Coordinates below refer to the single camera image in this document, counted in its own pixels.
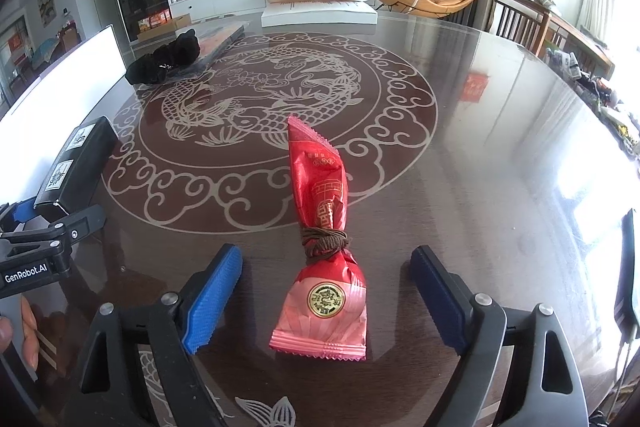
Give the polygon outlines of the black box with white labels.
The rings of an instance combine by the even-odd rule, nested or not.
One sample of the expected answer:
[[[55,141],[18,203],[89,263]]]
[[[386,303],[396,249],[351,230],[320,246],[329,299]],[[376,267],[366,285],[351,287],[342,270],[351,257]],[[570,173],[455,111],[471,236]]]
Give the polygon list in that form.
[[[43,179],[34,204],[37,215],[52,223],[87,208],[116,143],[105,116],[75,128]]]

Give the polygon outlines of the red candy wrapper packet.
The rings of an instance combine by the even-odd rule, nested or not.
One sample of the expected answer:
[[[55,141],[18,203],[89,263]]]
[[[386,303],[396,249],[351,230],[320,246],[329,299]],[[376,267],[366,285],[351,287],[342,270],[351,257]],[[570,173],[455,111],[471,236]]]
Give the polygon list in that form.
[[[288,117],[288,158],[306,265],[286,294],[269,347],[302,357],[362,361],[367,352],[367,282],[345,231],[343,159],[295,116]]]

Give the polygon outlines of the black fuzzy cloth item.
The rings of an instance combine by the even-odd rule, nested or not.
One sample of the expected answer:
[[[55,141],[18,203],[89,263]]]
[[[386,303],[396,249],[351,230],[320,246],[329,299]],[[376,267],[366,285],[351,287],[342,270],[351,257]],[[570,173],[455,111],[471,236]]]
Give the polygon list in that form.
[[[195,30],[190,29],[132,62],[125,72],[125,78],[131,86],[162,83],[174,69],[193,64],[200,51]]]

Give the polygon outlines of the phone case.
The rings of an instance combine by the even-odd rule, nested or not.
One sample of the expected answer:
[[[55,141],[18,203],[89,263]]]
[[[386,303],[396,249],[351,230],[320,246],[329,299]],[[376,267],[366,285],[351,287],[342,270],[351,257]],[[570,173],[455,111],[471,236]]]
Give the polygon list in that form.
[[[245,36],[246,23],[224,22],[222,24],[204,24],[194,27],[198,38],[200,54],[198,61],[208,64],[224,54],[232,44]]]

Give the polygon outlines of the white cardboard storage box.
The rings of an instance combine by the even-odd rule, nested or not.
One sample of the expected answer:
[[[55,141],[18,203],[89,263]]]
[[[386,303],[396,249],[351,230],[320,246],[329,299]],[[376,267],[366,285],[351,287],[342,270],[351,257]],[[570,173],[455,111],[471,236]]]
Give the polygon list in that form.
[[[46,69],[1,119],[1,202],[37,194],[58,151],[125,74],[107,26]]]

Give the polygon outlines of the brown cardboard box on floor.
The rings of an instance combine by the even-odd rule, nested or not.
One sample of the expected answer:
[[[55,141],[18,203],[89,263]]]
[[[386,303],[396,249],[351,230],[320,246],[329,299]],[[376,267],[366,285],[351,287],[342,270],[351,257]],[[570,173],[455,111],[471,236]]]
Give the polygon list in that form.
[[[142,31],[138,35],[138,40],[140,42],[155,39],[158,37],[163,37],[168,34],[174,34],[179,29],[188,27],[192,24],[192,20],[190,14],[184,14],[176,18],[172,18],[168,20],[168,22],[163,25],[156,26],[152,29]]]

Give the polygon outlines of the wooden dining chair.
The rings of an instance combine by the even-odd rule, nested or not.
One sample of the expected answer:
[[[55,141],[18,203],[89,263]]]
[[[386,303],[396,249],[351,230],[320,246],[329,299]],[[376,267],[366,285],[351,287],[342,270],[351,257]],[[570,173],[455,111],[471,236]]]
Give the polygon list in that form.
[[[573,52],[584,72],[610,80],[614,63],[593,39],[534,0],[492,0],[485,30],[541,60],[546,49]]]

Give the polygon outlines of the white box lid on table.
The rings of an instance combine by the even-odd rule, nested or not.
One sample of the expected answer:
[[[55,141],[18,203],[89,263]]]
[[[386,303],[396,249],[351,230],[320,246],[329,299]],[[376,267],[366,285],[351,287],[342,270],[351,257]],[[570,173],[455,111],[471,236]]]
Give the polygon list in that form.
[[[311,25],[376,25],[378,12],[371,0],[266,0],[262,28]]]

